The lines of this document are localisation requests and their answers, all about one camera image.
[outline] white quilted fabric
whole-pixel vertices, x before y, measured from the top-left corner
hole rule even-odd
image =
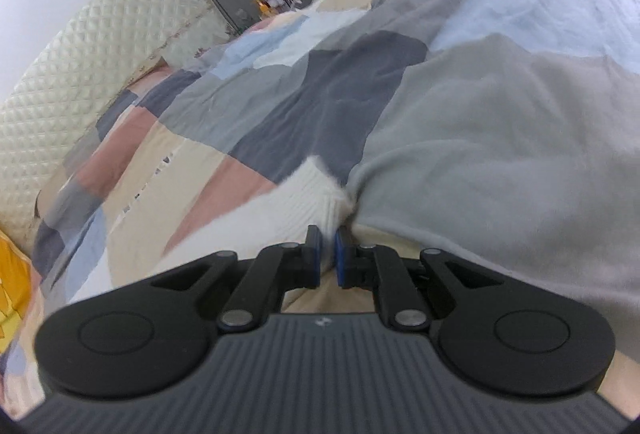
[[[38,191],[66,152],[140,62],[212,7],[211,0],[92,0],[28,68],[0,106],[0,227],[25,252]]]
[[[197,20],[184,27],[177,35],[169,38],[158,55],[162,56],[172,68],[181,68],[193,60],[198,50],[212,48],[229,41],[231,29],[225,17],[213,7]]]

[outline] dark gray fabric patch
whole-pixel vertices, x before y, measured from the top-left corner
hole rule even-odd
[[[100,141],[104,139],[105,136],[113,127],[113,124],[116,123],[116,120],[122,114],[125,109],[131,105],[135,100],[138,99],[138,95],[134,92],[131,92],[129,89],[123,90],[115,101],[111,104],[111,106],[105,111],[105,113],[100,116],[100,119],[96,122],[95,128],[98,130],[98,136],[100,137]]]
[[[31,263],[40,276],[45,277],[51,271],[56,259],[65,249],[65,242],[57,230],[41,221],[36,233]]]
[[[420,40],[387,31],[365,35],[345,51],[311,51],[302,87],[230,155],[274,183],[317,155],[345,184],[405,68],[426,53]]]
[[[9,361],[9,353],[11,352],[11,349],[7,349],[4,351],[4,353],[0,354],[0,374],[5,375],[6,374],[6,366],[7,363]]]
[[[71,176],[100,146],[102,140],[95,127],[90,128],[66,154],[63,164],[65,172]]]
[[[145,97],[140,100],[138,106],[144,107],[151,114],[159,118],[167,107],[174,101],[175,97],[184,91],[200,77],[199,72],[190,70],[177,70],[162,80],[158,85],[146,93]]]

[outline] bedspread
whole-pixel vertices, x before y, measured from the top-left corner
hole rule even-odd
[[[216,249],[360,230],[594,305],[639,356],[639,0],[322,0],[125,90],[65,160],[2,358],[44,316]]]

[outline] bed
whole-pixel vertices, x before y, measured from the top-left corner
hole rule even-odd
[[[42,188],[3,406],[42,400],[31,346],[61,306],[348,221],[401,255],[443,248],[594,306],[625,353],[603,393],[638,414],[639,5],[320,0],[121,91]],[[371,309],[322,266],[285,311]]]
[[[27,254],[44,182],[126,84],[228,40],[213,0],[92,0],[0,106],[0,227]]]

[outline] circular cap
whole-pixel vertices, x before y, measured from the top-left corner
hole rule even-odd
[[[153,324],[134,313],[109,313],[89,320],[79,332],[80,342],[99,354],[124,354],[143,348],[154,335]]]
[[[544,311],[514,311],[495,323],[495,335],[513,350],[549,353],[569,339],[569,326]]]
[[[508,282],[464,293],[438,331],[449,363],[469,380],[512,396],[596,388],[615,351],[597,311]]]
[[[416,327],[423,325],[426,321],[427,315],[419,309],[403,309],[396,313],[396,322],[401,326]]]
[[[186,377],[207,353],[209,334],[183,292],[141,283],[53,313],[34,350],[52,390],[119,400]]]
[[[245,326],[253,319],[254,316],[244,309],[230,309],[220,317],[220,321],[229,327]]]

